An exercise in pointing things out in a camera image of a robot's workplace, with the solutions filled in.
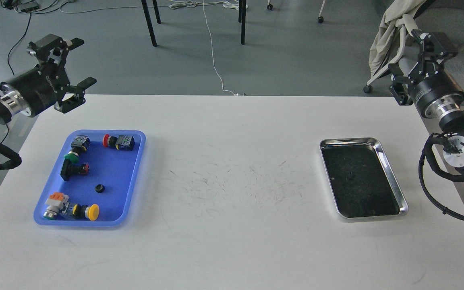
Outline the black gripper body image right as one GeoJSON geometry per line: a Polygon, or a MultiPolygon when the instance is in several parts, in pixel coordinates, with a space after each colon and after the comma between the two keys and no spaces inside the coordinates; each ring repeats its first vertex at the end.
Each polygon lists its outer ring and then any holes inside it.
{"type": "Polygon", "coordinates": [[[464,92],[455,79],[444,70],[443,61],[407,59],[407,103],[413,104],[424,118],[453,120],[463,117],[460,105],[464,92]]]}

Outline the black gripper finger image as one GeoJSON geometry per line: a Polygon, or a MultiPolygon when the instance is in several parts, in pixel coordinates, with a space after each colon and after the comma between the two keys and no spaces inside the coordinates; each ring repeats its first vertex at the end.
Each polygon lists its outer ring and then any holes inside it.
{"type": "Polygon", "coordinates": [[[389,71],[391,72],[392,83],[389,91],[392,93],[395,101],[400,106],[410,106],[414,101],[407,90],[407,86],[414,86],[415,79],[406,77],[398,64],[389,64],[389,71]]]}
{"type": "Polygon", "coordinates": [[[84,40],[80,38],[66,40],[57,35],[48,34],[37,42],[29,42],[27,53],[35,57],[40,66],[64,68],[68,53],[84,43],[84,40]]]}
{"type": "Polygon", "coordinates": [[[445,33],[413,29],[411,35],[419,47],[417,65],[413,70],[416,73],[439,71],[447,60],[458,55],[458,48],[445,33]]]}
{"type": "Polygon", "coordinates": [[[97,80],[95,78],[87,77],[76,86],[66,86],[66,93],[71,93],[72,95],[65,100],[60,98],[54,105],[55,110],[66,114],[83,105],[85,103],[85,91],[92,85],[96,84],[96,82],[97,80]]]}

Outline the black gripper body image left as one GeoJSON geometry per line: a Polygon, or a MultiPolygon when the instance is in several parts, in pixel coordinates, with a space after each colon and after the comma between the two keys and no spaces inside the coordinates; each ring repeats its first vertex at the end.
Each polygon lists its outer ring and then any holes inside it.
{"type": "Polygon", "coordinates": [[[62,113],[73,109],[73,98],[63,99],[66,93],[72,92],[64,61],[37,64],[31,70],[4,81],[1,88],[3,95],[0,102],[11,117],[23,114],[32,118],[52,106],[62,113]]]}

